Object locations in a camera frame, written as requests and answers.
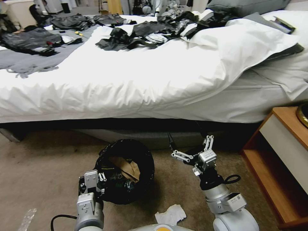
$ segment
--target wooden nightstand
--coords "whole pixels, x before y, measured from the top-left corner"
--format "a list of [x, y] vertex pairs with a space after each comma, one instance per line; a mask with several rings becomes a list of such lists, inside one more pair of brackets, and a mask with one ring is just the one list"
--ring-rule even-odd
[[297, 107], [276, 107], [242, 150], [279, 229], [308, 230], [308, 129]]

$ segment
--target shelf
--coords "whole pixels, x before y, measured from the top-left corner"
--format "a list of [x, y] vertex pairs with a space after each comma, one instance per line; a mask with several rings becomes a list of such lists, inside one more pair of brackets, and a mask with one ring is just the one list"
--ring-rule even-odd
[[308, 150], [308, 129], [296, 117], [297, 107], [275, 107], [273, 114]]
[[306, 221], [308, 195], [272, 149], [242, 150], [268, 201], [283, 223]]

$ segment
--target trash bin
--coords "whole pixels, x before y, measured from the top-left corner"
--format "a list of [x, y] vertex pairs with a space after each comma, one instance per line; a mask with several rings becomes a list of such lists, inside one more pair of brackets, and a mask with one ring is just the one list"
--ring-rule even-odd
[[150, 150], [133, 139], [117, 140], [100, 151], [95, 168], [107, 181], [99, 200], [129, 204], [140, 198], [154, 179]]

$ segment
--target gray pillow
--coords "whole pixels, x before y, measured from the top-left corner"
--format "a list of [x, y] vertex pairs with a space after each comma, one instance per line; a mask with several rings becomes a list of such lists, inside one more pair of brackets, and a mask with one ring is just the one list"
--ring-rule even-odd
[[207, 8], [223, 10], [240, 17], [259, 12], [264, 14], [284, 9], [290, 0], [212, 0]]

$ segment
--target nightstand drawer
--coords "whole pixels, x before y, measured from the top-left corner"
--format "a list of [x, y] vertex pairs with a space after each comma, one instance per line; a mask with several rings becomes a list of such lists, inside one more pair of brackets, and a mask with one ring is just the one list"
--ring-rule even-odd
[[308, 194], [308, 151], [275, 116], [260, 128], [261, 134]]

